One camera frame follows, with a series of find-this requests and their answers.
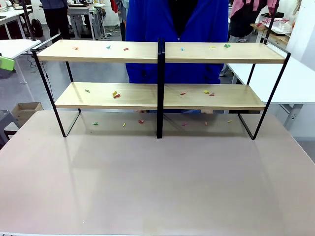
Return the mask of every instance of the backpack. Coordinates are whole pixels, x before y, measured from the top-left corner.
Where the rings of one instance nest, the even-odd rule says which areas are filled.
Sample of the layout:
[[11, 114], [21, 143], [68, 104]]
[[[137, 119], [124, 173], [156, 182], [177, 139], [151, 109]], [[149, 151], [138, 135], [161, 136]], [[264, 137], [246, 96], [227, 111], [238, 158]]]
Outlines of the backpack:
[[32, 19], [31, 26], [33, 28], [34, 36], [40, 38], [44, 35], [43, 28], [41, 26], [40, 20]]

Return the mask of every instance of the gray tabletop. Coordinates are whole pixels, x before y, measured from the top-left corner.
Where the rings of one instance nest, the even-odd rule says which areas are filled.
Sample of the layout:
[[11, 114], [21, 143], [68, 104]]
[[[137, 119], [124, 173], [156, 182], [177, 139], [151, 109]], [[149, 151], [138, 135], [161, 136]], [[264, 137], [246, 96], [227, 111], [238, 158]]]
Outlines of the gray tabletop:
[[[74, 114], [61, 112], [65, 126]], [[315, 166], [274, 117], [255, 141], [237, 115], [167, 115], [161, 140], [155, 126], [154, 114], [83, 112], [63, 138], [37, 112], [0, 151], [0, 231], [315, 235]]]

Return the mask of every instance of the blue jacket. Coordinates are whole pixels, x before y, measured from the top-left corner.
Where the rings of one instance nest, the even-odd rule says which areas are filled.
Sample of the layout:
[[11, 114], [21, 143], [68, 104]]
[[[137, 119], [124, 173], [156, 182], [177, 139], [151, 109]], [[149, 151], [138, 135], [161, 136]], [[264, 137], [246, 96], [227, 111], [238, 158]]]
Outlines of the blue jacket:
[[40, 2], [45, 10], [68, 8], [67, 0], [40, 0]]
[[[198, 0], [180, 39], [168, 0], [130, 0], [129, 3], [127, 41], [157, 42], [159, 37], [164, 37], [166, 42], [226, 42], [227, 33], [228, 0]], [[222, 64], [167, 63], [165, 83], [219, 84], [222, 67]], [[130, 83], [157, 83], [157, 64], [129, 63], [126, 68]]]

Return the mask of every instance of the shelf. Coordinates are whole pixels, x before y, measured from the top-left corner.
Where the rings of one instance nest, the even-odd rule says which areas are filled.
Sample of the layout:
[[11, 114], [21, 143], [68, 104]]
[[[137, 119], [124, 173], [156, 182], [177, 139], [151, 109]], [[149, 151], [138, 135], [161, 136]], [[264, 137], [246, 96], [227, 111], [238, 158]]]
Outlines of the shelf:
[[39, 60], [69, 62], [157, 63], [158, 44], [151, 42], [115, 42], [59, 40], [37, 54]]
[[[114, 91], [121, 97], [113, 98]], [[156, 85], [74, 82], [55, 105], [57, 108], [156, 110], [157, 97]]]
[[[210, 97], [203, 91], [214, 92]], [[248, 85], [165, 85], [165, 109], [261, 111], [265, 105]]]
[[281, 64], [284, 57], [262, 43], [165, 43], [165, 62], [170, 63], [265, 63]]
[[[210, 97], [203, 91], [214, 92]], [[117, 91], [121, 97], [113, 98]], [[157, 86], [71, 83], [55, 102], [57, 108], [157, 109]], [[265, 105], [246, 85], [165, 85], [165, 109], [263, 110]]]
[[[283, 63], [284, 57], [261, 43], [165, 43], [168, 63]], [[69, 62], [157, 63], [154, 42], [59, 40], [38, 55], [39, 60]]]

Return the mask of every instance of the green object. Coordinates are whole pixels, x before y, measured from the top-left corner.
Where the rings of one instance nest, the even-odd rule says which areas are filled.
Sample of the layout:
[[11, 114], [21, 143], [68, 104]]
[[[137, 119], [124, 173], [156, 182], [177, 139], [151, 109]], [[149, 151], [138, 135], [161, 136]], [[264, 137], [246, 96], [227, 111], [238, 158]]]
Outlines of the green object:
[[14, 60], [0, 57], [0, 69], [12, 71], [14, 70], [14, 64]]

